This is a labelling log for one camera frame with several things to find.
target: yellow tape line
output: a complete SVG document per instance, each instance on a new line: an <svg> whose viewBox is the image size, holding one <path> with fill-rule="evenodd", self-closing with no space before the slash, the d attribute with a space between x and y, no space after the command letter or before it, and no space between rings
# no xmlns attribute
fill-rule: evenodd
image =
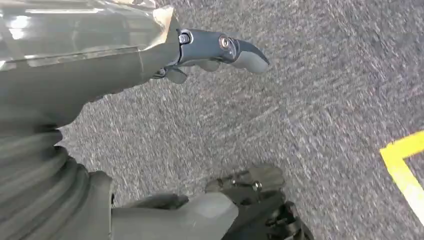
<svg viewBox="0 0 424 240"><path fill-rule="evenodd" d="M424 189L404 159L424 151L424 131L389 143L380 149L387 170L402 192L412 211L424 226Z"/></svg>

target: screw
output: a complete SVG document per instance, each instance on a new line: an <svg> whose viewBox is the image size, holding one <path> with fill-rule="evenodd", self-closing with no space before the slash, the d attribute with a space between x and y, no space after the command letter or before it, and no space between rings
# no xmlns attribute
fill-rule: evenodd
<svg viewBox="0 0 424 240"><path fill-rule="evenodd" d="M229 41L228 37L221 36L219 38L219 45L221 46L221 48L227 49L230 46L230 41Z"/></svg>
<svg viewBox="0 0 424 240"><path fill-rule="evenodd" d="M183 33L178 36L179 44L188 44L190 42L190 36L186 33Z"/></svg>

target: gray protective cover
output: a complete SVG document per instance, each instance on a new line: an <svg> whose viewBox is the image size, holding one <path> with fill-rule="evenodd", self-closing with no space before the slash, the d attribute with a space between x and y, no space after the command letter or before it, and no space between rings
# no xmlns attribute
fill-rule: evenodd
<svg viewBox="0 0 424 240"><path fill-rule="evenodd" d="M201 195L178 210L115 208L112 239L220 240L238 213L222 193Z"/></svg>

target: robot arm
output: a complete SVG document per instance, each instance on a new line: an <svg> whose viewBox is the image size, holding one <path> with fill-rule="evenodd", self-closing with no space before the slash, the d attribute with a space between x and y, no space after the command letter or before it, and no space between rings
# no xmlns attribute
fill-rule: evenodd
<svg viewBox="0 0 424 240"><path fill-rule="evenodd" d="M267 69L268 60L250 43L182 29L172 7L151 7L109 0L2 1L0 111L8 116L1 125L10 129L4 121L13 119L16 128L62 127L85 103L106 94L151 78L184 82L180 66Z"/></svg>

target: black mechanical part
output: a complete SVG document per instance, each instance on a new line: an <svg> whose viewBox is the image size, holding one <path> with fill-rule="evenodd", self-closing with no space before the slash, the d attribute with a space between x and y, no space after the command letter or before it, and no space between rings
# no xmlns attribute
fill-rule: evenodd
<svg viewBox="0 0 424 240"><path fill-rule="evenodd" d="M314 240L294 203L281 192L282 171L262 165L209 182L206 192L221 192L239 214L222 240Z"/></svg>

